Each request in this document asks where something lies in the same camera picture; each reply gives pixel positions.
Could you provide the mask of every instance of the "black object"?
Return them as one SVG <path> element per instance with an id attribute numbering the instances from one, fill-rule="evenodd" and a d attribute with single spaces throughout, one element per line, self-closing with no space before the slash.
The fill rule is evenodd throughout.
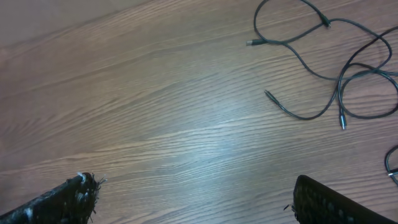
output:
<path id="1" fill-rule="evenodd" d="M 397 224 L 306 175 L 297 178 L 293 195 L 301 224 Z"/>
<path id="2" fill-rule="evenodd" d="M 391 154 L 398 149 L 398 146 L 394 146 L 392 149 L 390 149 L 390 151 L 387 152 L 385 158 L 384 158 L 384 165 L 386 167 L 388 176 L 391 177 L 392 181 L 394 181 L 394 183 L 396 183 L 398 185 L 398 180 L 396 179 L 395 175 L 398 174 L 398 169 L 390 169 L 390 165 L 389 165 L 389 159 Z"/>
<path id="3" fill-rule="evenodd" d="M 343 93 L 344 93 L 344 89 L 346 88 L 347 84 L 349 83 L 349 81 L 351 81 L 354 78 L 360 78 L 363 77 L 365 75 L 369 75 L 369 74 L 377 74 L 380 75 L 384 78 L 386 78 L 387 80 L 389 80 L 393 86 L 395 87 L 395 89 L 397 90 L 398 93 L 398 84 L 396 83 L 396 81 L 391 78 L 391 76 L 397 76 L 398 72 L 388 72 L 388 71 L 384 71 L 381 70 L 381 68 L 383 66 L 385 66 L 385 64 L 390 61 L 391 57 L 392 57 L 392 49 L 390 44 L 388 43 L 388 41 L 386 41 L 383 36 L 389 34 L 390 32 L 398 29 L 398 26 L 393 27 L 387 31 L 385 31 L 382 34 L 376 34 L 375 32 L 371 31 L 370 29 L 366 28 L 365 26 L 362 26 L 361 24 L 358 24 L 357 22 L 348 20 L 348 19 L 328 19 L 325 15 L 323 15 L 313 4 L 311 4 L 310 2 L 306 1 L 306 0 L 301 0 L 302 2 L 304 2 L 305 4 L 309 5 L 320 17 L 321 23 L 319 25 L 316 25 L 315 27 L 312 27 L 311 29 L 309 29 L 308 31 L 305 31 L 304 33 L 293 37 L 291 39 L 288 40 L 270 40 L 265 38 L 257 29 L 257 24 L 256 24 L 256 20 L 257 20 L 257 15 L 260 11 L 260 9 L 263 7 L 263 5 L 265 5 L 265 3 L 268 0 L 263 0 L 260 5 L 258 5 L 255 13 L 254 13 L 254 31 L 256 32 L 256 34 L 259 36 L 260 39 L 256 39 L 256 40 L 250 40 L 246 42 L 246 45 L 261 45 L 261 44 L 275 44 L 275 45 L 283 45 L 285 47 L 287 47 L 288 49 L 290 49 L 295 55 L 296 57 L 301 61 L 302 65 L 313 75 L 319 77 L 319 78 L 323 78 L 326 80 L 332 80 L 332 81 L 337 81 L 335 90 L 333 91 L 333 94 L 328 102 L 328 104 L 325 106 L 325 108 L 323 110 L 321 110 L 321 112 L 319 112 L 317 115 L 315 116 L 311 116 L 311 117 L 302 117 L 302 116 L 298 116 L 296 114 L 293 114 L 292 112 L 290 112 L 289 110 L 287 110 L 284 106 L 282 106 L 277 100 L 276 97 L 274 97 L 269 91 L 265 91 L 266 96 L 268 96 L 268 98 L 270 100 L 272 100 L 277 106 L 279 106 L 279 108 L 281 108 L 284 112 L 286 112 L 287 114 L 291 115 L 294 118 L 297 119 L 301 119 L 301 120 L 311 120 L 311 119 L 315 119 L 320 117 L 332 104 L 333 100 L 335 99 L 335 97 L 337 96 L 338 102 L 339 102 L 339 121 L 340 121 L 340 125 L 343 129 L 346 129 L 346 118 L 345 118 L 345 114 L 348 114 L 354 118 L 359 118 L 359 119 L 375 119 L 375 118 L 383 118 L 385 116 L 389 116 L 390 114 L 396 112 L 398 110 L 398 103 L 395 106 L 394 109 L 390 110 L 387 113 L 383 113 L 383 114 L 379 114 L 379 115 L 374 115 L 374 116 L 362 116 L 362 115 L 356 115 L 352 112 L 350 112 L 343 103 Z M 359 50 L 357 50 L 350 58 L 349 60 L 346 62 L 345 66 L 343 67 L 343 69 L 340 72 L 340 75 L 338 78 L 329 78 L 329 77 L 324 77 L 322 75 L 319 75 L 318 73 L 314 72 L 313 70 L 311 70 L 311 68 L 308 67 L 308 65 L 304 62 L 304 60 L 301 58 L 301 56 L 299 55 L 299 53 L 297 53 L 293 47 L 291 47 L 289 45 L 289 43 L 296 41 L 304 36 L 306 36 L 307 34 L 313 32 L 314 30 L 320 28 L 321 26 L 325 26 L 325 27 L 331 27 L 331 23 L 332 22 L 336 22 L 336 21 L 340 21 L 340 22 L 347 22 L 349 24 L 352 24 L 356 27 L 359 27 L 360 29 L 362 29 L 363 31 L 375 36 L 375 39 L 370 41 L 368 44 L 364 45 L 363 47 L 361 47 Z M 363 63 L 351 63 L 354 58 L 360 53 L 362 52 L 364 49 L 366 49 L 367 47 L 369 47 L 370 45 L 372 45 L 373 43 L 375 43 L 377 40 L 381 40 L 384 42 L 384 44 L 386 45 L 386 47 L 388 48 L 389 51 L 389 56 L 388 58 L 383 61 L 379 66 L 377 67 L 372 67 L 370 65 L 366 65 Z M 343 77 L 346 73 L 346 71 L 352 67 L 352 66 L 359 66 L 359 67 L 363 67 L 365 70 L 360 71 L 358 73 L 355 73 L 353 76 L 351 77 Z"/>
<path id="4" fill-rule="evenodd" d="M 106 180 L 78 173 L 65 183 L 0 216 L 0 224 L 86 224 Z"/>

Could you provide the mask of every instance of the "cable end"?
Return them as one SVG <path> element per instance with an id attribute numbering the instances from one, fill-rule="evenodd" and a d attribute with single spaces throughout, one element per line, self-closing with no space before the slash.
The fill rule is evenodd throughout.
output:
<path id="1" fill-rule="evenodd" d="M 340 114 L 340 126 L 343 130 L 347 129 L 347 120 L 346 120 L 346 116 L 344 115 L 344 113 Z"/>
<path id="2" fill-rule="evenodd" d="M 398 169 L 389 170 L 388 175 L 389 175 L 390 177 L 393 176 L 393 175 L 398 175 Z"/>
<path id="3" fill-rule="evenodd" d="M 321 19 L 323 25 L 325 25 L 325 27 L 327 27 L 327 28 L 331 28 L 329 19 L 323 14 L 320 14 L 319 16 L 320 16 L 320 19 Z"/>
<path id="4" fill-rule="evenodd" d="M 264 90 L 264 93 L 270 100 L 272 100 L 272 102 L 274 102 L 276 105 L 279 105 L 279 101 L 268 90 Z"/>
<path id="5" fill-rule="evenodd" d="M 267 43 L 265 40 L 261 39 L 256 39 L 256 40 L 248 40 L 246 41 L 246 46 L 252 46 L 252 45 L 261 45 Z"/>

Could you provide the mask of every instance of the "tangled cable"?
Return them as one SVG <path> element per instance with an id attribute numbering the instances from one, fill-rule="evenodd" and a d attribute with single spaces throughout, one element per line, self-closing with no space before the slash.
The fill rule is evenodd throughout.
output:
<path id="1" fill-rule="evenodd" d="M 331 96 L 331 98 L 330 98 L 328 104 L 325 106 L 325 108 L 324 108 L 323 110 L 321 110 L 321 112 L 319 112 L 317 115 L 312 116 L 312 117 L 308 117 L 308 118 L 305 118 L 305 117 L 302 117 L 302 116 L 298 116 L 298 115 L 296 115 L 296 114 L 293 114 L 292 112 L 290 112 L 289 110 L 287 110 L 281 103 L 279 103 L 279 101 L 274 97 L 274 95 L 272 95 L 269 91 L 265 90 L 264 92 L 265 92 L 265 94 L 268 96 L 268 98 L 269 98 L 270 100 L 272 100 L 277 106 L 279 106 L 283 111 L 285 111 L 287 114 L 289 114 L 289 115 L 291 115 L 292 117 L 297 118 L 297 119 L 301 119 L 301 120 L 311 120 L 311 119 L 315 119 L 315 118 L 320 117 L 320 116 L 330 107 L 330 105 L 332 104 L 333 100 L 334 100 L 334 99 L 336 98 L 336 96 L 337 96 L 337 99 L 338 99 L 338 102 L 339 102 L 339 112 L 340 112 L 340 114 L 339 114 L 339 119 L 340 119 L 340 125 L 341 125 L 341 127 L 342 127 L 343 129 L 346 129 L 347 122 L 346 122 L 345 114 L 348 114 L 348 115 L 350 115 L 350 116 L 352 116 L 352 117 L 354 117 L 354 118 L 359 118 L 359 119 L 376 119 L 376 118 L 383 118 L 383 117 L 385 117 L 385 116 L 389 116 L 390 114 L 395 113 L 395 112 L 398 110 L 398 103 L 397 103 L 397 104 L 396 104 L 396 107 L 395 107 L 394 109 L 390 110 L 390 111 L 387 112 L 387 113 L 383 113 L 383 114 L 379 114 L 379 115 L 374 115 L 374 116 L 361 116 L 361 115 L 356 115 L 356 114 L 350 112 L 350 111 L 344 106 L 344 103 L 343 103 L 343 93 L 344 93 L 344 89 L 346 88 L 346 86 L 347 86 L 347 84 L 349 83 L 349 81 L 351 81 L 351 80 L 354 79 L 354 78 L 360 78 L 360 77 L 363 77 L 363 76 L 369 75 L 369 74 L 377 74 L 377 75 L 380 75 L 380 76 L 382 76 L 382 77 L 388 79 L 388 80 L 394 85 L 394 87 L 395 87 L 395 89 L 396 89 L 396 91 L 397 91 L 397 94 L 398 94 L 398 84 L 397 84 L 397 82 L 396 82 L 393 78 L 391 78 L 391 76 L 398 76 L 398 72 L 388 72 L 388 71 L 381 70 L 381 68 L 382 68 L 383 66 L 385 66 L 385 64 L 386 64 L 388 61 L 390 61 L 390 59 L 391 59 L 391 57 L 392 57 L 392 49 L 391 49 L 391 46 L 390 46 L 390 44 L 388 43 L 388 41 L 386 41 L 383 37 L 384 37 L 385 35 L 389 34 L 390 32 L 392 32 L 392 31 L 398 29 L 398 26 L 393 27 L 393 28 L 391 28 L 391 29 L 385 31 L 385 32 L 382 33 L 381 35 L 378 35 L 378 34 L 376 34 L 375 32 L 371 31 L 370 29 L 366 28 L 365 26 L 362 26 L 361 24 L 358 24 L 357 22 L 354 22 L 354 21 L 351 21 L 351 20 L 348 20 L 348 19 L 339 19 L 339 18 L 337 18 L 337 19 L 330 19 L 330 20 L 329 20 L 329 19 L 328 19 L 325 15 L 323 15 L 323 14 L 319 11 L 319 9 L 317 9 L 313 4 L 311 4 L 310 2 L 308 2 L 308 1 L 306 1 L 306 0 L 301 0 L 301 1 L 304 2 L 305 4 L 309 5 L 309 6 L 319 15 L 319 17 L 320 17 L 320 19 L 321 19 L 321 23 L 320 23 L 319 25 L 316 25 L 315 27 L 312 27 L 311 29 L 305 31 L 305 32 L 302 33 L 302 34 L 300 34 L 300 35 L 298 35 L 298 36 L 296 36 L 296 37 L 291 38 L 291 39 L 283 40 L 283 41 L 279 41 L 279 40 L 270 40 L 270 39 L 265 38 L 265 37 L 258 31 L 258 29 L 257 29 L 257 24 L 256 24 L 257 15 L 259 14 L 260 9 L 263 7 L 263 5 L 265 5 L 265 3 L 266 3 L 267 1 L 268 1 L 268 0 L 263 0 L 263 1 L 260 3 L 260 5 L 258 5 L 258 7 L 257 7 L 257 9 L 256 9 L 256 11 L 255 11 L 255 13 L 254 13 L 254 31 L 255 31 L 256 34 L 260 37 L 260 39 L 247 41 L 247 42 L 246 42 L 246 45 L 261 45 L 261 44 L 283 45 L 283 46 L 287 47 L 288 49 L 290 49 L 290 50 L 296 55 L 296 57 L 301 61 L 302 65 L 303 65 L 311 74 L 313 74 L 313 75 L 315 75 L 315 76 L 317 76 L 317 77 L 319 77 L 319 78 L 326 79 L 326 80 L 337 81 L 336 88 L 335 88 L 335 90 L 333 91 L 333 94 L 332 94 L 332 96 Z M 299 53 L 297 53 L 297 52 L 294 50 L 294 48 L 291 47 L 291 46 L 289 45 L 289 43 L 291 43 L 291 42 L 293 42 L 293 41 L 296 41 L 296 40 L 298 40 L 298 39 L 300 39 L 300 38 L 306 36 L 307 34 L 313 32 L 314 30 L 318 29 L 318 28 L 321 27 L 321 26 L 331 27 L 330 24 L 331 24 L 332 22 L 335 22 L 335 21 L 347 22 L 347 23 L 352 24 L 352 25 L 354 25 L 354 26 L 356 26 L 356 27 L 359 27 L 360 29 L 362 29 L 362 30 L 368 32 L 369 34 L 371 34 L 371 35 L 373 35 L 373 36 L 375 36 L 375 39 L 373 39 L 373 40 L 370 41 L 368 44 L 366 44 L 366 45 L 364 45 L 363 47 L 361 47 L 359 50 L 357 50 L 357 51 L 349 58 L 349 60 L 346 62 L 346 64 L 344 65 L 343 69 L 341 70 L 340 75 L 339 75 L 338 78 L 329 78 L 329 77 L 324 77 L 324 76 L 322 76 L 322 75 L 320 75 L 320 74 L 314 72 L 314 71 L 304 62 L 304 60 L 301 58 L 301 56 L 299 55 Z M 384 44 L 386 45 L 386 47 L 388 48 L 388 51 L 389 51 L 389 56 L 388 56 L 388 58 L 387 58 L 385 61 L 383 61 L 383 63 L 381 63 L 381 64 L 380 64 L 379 66 L 377 66 L 377 67 L 372 67 L 372 66 L 370 66 L 370 65 L 366 65 L 366 64 L 363 64 L 363 63 L 351 63 L 351 62 L 354 60 L 354 58 L 355 58 L 360 52 L 362 52 L 364 49 L 366 49 L 367 47 L 369 47 L 370 45 L 372 45 L 373 43 L 375 43 L 377 40 L 383 41 Z M 365 70 L 360 71 L 360 72 L 357 72 L 357 73 L 355 73 L 355 74 L 354 74 L 353 76 L 351 76 L 351 77 L 344 77 L 346 71 L 347 71 L 350 67 L 355 66 L 355 65 L 356 65 L 356 66 L 363 67 L 363 68 L 365 68 Z"/>
<path id="2" fill-rule="evenodd" d="M 396 179 L 395 175 L 398 174 L 398 169 L 390 169 L 389 165 L 389 159 L 391 154 L 398 149 L 398 146 L 394 146 L 390 151 L 387 152 L 385 158 L 384 158 L 384 166 L 386 167 L 388 176 L 391 177 L 392 181 L 398 185 L 398 180 Z"/>

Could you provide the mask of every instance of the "wooden table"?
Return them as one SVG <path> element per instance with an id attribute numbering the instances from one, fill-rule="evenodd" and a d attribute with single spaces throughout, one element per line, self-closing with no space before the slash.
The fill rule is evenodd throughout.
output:
<path id="1" fill-rule="evenodd" d="M 338 122 L 336 102 L 293 119 L 264 94 L 309 116 L 334 82 L 309 74 L 289 49 L 246 47 L 260 1 L 156 0 L 0 49 L 0 212 L 77 171 L 109 180 L 95 223 L 295 223 L 306 174 L 398 221 L 398 188 L 383 158 L 398 144 L 397 114 Z M 329 18 L 377 33 L 396 26 L 396 0 L 312 0 Z M 318 24 L 300 1 L 270 1 L 259 28 L 287 39 Z M 386 37 L 393 50 L 398 33 Z M 343 23 L 292 44 L 315 71 L 336 77 L 371 37 Z M 382 43 L 358 57 L 377 65 Z M 395 55 L 386 69 L 398 71 Z M 376 76 L 354 80 L 347 107 L 375 114 L 397 94 Z M 392 158 L 392 166 L 398 165 Z"/>

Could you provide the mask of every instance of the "wooden surface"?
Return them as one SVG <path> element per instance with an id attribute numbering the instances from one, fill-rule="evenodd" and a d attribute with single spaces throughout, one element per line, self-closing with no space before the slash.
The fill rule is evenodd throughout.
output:
<path id="1" fill-rule="evenodd" d="M 0 47 L 59 31 L 151 0 L 0 1 Z"/>
<path id="2" fill-rule="evenodd" d="M 398 221 L 398 188 L 383 166 L 398 144 L 398 115 L 348 117 L 342 131 L 335 103 L 314 121 L 281 113 L 264 89 L 311 115 L 334 83 L 310 75 L 287 48 L 245 46 L 259 2 L 149 1 L 0 49 L 0 213 L 82 171 L 109 180 L 95 223 L 295 223 L 282 209 L 306 174 Z M 378 33 L 398 21 L 396 0 L 312 3 Z M 259 17 L 274 39 L 318 23 L 293 0 L 270 1 Z M 395 51 L 397 37 L 386 37 Z M 336 77 L 369 40 L 333 23 L 292 45 Z M 386 52 L 378 44 L 358 61 L 377 65 Z M 397 59 L 387 68 L 397 71 Z M 352 81 L 345 97 L 361 114 L 397 101 L 378 77 Z"/>

